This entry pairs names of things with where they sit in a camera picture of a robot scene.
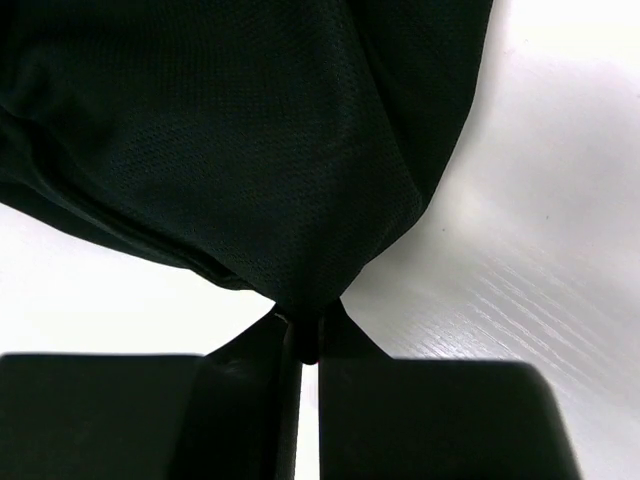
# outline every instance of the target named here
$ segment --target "white surface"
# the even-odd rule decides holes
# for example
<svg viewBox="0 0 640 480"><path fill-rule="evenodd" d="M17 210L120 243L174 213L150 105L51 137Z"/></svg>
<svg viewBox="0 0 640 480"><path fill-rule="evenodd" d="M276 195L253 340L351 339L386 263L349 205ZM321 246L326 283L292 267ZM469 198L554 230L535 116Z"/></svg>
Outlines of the white surface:
<svg viewBox="0 0 640 480"><path fill-rule="evenodd" d="M586 480L640 470L639 9L496 1L434 202L345 296L395 355L536 364ZM0 207L0 352L205 353L270 306Z"/></svg>

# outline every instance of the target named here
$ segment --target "black object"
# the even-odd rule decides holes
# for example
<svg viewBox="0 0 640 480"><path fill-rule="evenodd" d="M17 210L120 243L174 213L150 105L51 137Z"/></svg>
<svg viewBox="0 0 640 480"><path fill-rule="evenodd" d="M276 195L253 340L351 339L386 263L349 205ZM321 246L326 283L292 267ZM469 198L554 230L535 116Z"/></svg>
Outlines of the black object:
<svg viewBox="0 0 640 480"><path fill-rule="evenodd" d="M301 364L269 314L207 357L0 361L2 480L290 480Z"/></svg>
<svg viewBox="0 0 640 480"><path fill-rule="evenodd" d="M322 480L577 480L555 400L531 366L398 360L341 305L320 360Z"/></svg>
<svg viewBox="0 0 640 480"><path fill-rule="evenodd" d="M318 332L322 480L579 478L533 368L394 360L340 304ZM274 309L207 357L4 357L0 478L290 480L311 337Z"/></svg>
<svg viewBox="0 0 640 480"><path fill-rule="evenodd" d="M0 202L318 313L425 211L487 0L3 0Z"/></svg>

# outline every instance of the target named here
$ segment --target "black fabric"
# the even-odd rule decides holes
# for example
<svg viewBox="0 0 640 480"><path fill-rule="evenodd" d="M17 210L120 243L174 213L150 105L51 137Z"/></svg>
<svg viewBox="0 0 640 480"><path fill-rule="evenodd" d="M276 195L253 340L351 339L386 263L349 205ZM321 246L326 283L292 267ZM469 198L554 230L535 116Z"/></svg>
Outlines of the black fabric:
<svg viewBox="0 0 640 480"><path fill-rule="evenodd" d="M420 217L486 0L4 0L0 202L313 312Z"/></svg>

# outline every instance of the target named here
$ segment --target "black mesh fabric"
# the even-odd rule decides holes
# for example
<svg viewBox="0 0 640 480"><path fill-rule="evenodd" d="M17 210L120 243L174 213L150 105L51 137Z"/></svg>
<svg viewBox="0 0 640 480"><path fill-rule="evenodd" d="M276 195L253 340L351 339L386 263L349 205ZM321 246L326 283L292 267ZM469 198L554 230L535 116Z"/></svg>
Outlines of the black mesh fabric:
<svg viewBox="0 0 640 480"><path fill-rule="evenodd" d="M290 312L420 217L486 0L4 0L0 202Z"/></svg>

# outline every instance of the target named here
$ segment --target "black plastic part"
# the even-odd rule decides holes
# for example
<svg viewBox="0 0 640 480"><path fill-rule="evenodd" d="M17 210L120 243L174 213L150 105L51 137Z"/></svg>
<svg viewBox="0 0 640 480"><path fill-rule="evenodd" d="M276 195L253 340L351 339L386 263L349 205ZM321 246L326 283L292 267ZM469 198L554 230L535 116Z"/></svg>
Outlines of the black plastic part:
<svg viewBox="0 0 640 480"><path fill-rule="evenodd" d="M532 367L395 360L327 313L320 360L322 480L574 480L555 401Z"/></svg>
<svg viewBox="0 0 640 480"><path fill-rule="evenodd" d="M208 357L0 359L2 480L290 480L301 364L272 313Z"/></svg>

